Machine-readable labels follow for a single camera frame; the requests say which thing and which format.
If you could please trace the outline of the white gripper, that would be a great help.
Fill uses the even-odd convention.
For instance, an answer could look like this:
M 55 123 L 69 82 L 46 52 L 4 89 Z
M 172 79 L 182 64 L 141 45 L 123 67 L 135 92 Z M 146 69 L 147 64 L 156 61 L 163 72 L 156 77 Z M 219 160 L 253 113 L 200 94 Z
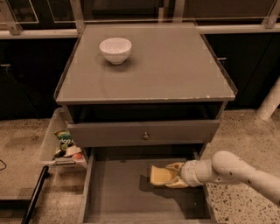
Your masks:
M 197 164 L 196 160 L 190 160 L 187 161 L 186 163 L 176 162 L 176 163 L 168 164 L 165 168 L 175 172 L 181 171 L 181 177 L 177 176 L 176 178 L 167 181 L 164 185 L 172 189 L 187 188 L 188 186 L 190 187 L 202 186 L 202 183 L 199 181 L 196 175 L 196 171 L 195 171 L 196 164 Z

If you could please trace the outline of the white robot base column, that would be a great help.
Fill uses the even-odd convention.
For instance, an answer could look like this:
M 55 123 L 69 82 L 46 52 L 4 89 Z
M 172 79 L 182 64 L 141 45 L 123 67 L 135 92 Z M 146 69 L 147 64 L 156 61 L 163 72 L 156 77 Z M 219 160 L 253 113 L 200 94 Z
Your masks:
M 256 114 L 264 121 L 270 119 L 277 107 L 280 105 L 280 87 L 275 85 L 262 102 Z

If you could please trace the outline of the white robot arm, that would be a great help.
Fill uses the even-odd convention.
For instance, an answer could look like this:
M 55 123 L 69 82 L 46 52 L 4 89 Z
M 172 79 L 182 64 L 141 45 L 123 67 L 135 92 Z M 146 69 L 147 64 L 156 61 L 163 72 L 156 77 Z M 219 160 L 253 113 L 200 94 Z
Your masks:
M 220 150 L 206 160 L 169 164 L 166 169 L 175 173 L 174 178 L 164 183 L 171 188 L 202 186 L 205 183 L 229 184 L 236 181 L 251 187 L 280 206 L 280 178 L 257 170 L 229 151 Z

